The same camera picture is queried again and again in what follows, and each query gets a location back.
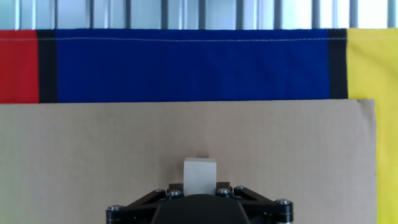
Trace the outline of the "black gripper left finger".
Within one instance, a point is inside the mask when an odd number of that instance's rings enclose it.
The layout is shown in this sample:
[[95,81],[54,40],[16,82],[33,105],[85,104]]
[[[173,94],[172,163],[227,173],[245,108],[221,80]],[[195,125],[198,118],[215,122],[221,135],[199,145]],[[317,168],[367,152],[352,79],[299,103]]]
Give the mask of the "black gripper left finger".
[[184,196],[183,184],[169,184],[155,189],[129,205],[111,205],[106,211],[106,224],[150,223],[160,204]]

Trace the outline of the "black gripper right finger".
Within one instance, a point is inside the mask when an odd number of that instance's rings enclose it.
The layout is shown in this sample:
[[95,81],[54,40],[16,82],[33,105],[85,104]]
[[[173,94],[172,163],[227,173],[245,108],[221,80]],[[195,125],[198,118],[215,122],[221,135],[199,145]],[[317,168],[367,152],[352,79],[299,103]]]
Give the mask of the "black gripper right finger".
[[217,182],[215,195],[234,200],[239,214],[244,215],[249,223],[294,223],[294,206],[290,200],[271,200],[243,185],[232,187],[229,182]]

